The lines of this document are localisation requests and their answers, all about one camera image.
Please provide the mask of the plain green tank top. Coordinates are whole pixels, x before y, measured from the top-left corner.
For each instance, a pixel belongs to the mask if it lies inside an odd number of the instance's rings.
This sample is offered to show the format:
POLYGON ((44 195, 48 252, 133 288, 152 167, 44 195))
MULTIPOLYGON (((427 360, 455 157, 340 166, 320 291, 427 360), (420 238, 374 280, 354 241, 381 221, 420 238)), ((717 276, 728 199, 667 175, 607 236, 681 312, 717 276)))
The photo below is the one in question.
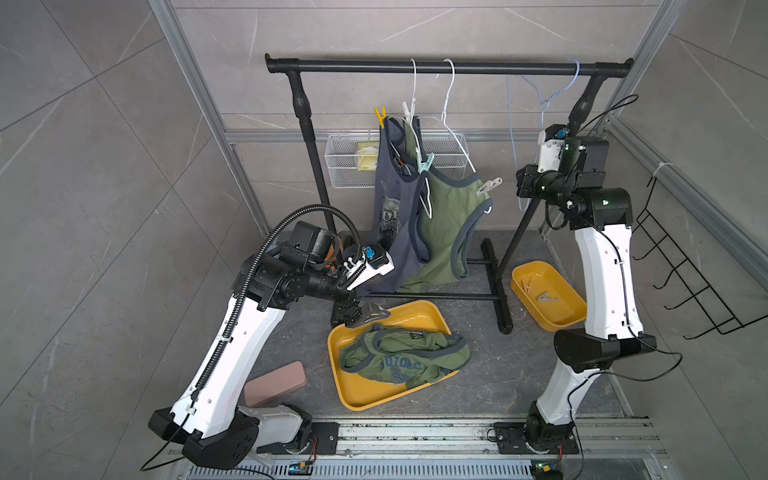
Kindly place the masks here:
POLYGON ((423 172, 415 224, 418 269, 399 287, 402 293, 420 293, 428 287, 456 283, 467 275, 467 247, 474 229, 493 207, 490 195, 480 193, 477 174, 453 179, 435 167, 423 172))

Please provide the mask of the orange clothespin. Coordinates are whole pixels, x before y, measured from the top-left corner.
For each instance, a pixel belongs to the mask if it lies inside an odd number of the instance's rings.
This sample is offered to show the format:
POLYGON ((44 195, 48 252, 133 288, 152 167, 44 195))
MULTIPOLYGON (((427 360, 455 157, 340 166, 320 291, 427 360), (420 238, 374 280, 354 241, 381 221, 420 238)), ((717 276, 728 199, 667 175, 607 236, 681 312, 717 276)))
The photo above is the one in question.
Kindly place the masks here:
POLYGON ((526 296, 531 295, 534 281, 534 278, 526 278, 521 281, 521 288, 526 296))

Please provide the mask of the green printed tank top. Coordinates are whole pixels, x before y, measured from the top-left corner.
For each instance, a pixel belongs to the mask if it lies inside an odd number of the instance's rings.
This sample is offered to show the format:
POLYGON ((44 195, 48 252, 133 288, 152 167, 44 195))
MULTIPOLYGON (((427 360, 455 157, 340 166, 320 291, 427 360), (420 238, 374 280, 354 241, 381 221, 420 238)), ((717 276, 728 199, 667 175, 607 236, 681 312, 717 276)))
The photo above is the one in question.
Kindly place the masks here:
POLYGON ((414 389, 461 370, 471 349, 460 335, 375 324, 340 350, 341 370, 366 380, 414 389))

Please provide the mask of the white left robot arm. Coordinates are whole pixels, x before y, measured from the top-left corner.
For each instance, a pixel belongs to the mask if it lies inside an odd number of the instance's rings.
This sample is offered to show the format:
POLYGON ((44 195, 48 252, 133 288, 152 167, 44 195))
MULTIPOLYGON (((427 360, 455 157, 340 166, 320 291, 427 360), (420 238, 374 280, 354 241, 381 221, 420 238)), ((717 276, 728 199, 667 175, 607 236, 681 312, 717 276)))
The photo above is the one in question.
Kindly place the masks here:
POLYGON ((354 223, 338 208, 312 204, 291 212, 242 265, 226 316, 200 368, 172 406, 152 414, 149 428, 166 444, 180 445, 183 459, 204 468, 233 470, 263 447, 302 450, 312 441, 310 414, 290 405, 239 405, 253 365, 296 300, 307 296, 337 302, 342 322, 351 324, 363 317, 357 287, 393 268, 391 255, 379 244, 363 244, 354 223), (335 233, 299 224, 300 217, 316 211, 348 227, 355 246, 351 257, 331 253, 339 241, 335 233), (276 245, 290 224, 296 225, 292 236, 276 245))

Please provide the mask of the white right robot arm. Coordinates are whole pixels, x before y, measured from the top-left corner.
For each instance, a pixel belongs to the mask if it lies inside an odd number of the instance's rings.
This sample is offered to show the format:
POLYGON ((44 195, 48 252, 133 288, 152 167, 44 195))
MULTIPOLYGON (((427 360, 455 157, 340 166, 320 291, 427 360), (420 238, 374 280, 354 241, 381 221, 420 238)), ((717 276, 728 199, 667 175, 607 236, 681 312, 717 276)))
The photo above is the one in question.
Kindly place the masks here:
POLYGON ((630 194, 604 185, 609 144, 590 136, 542 131, 535 163, 517 174, 517 193, 533 206, 556 207, 579 248, 586 287, 586 319, 556 332, 557 364, 529 410, 524 438, 536 453, 570 439, 574 417, 594 381, 626 357, 655 349, 636 310, 630 264, 630 194))

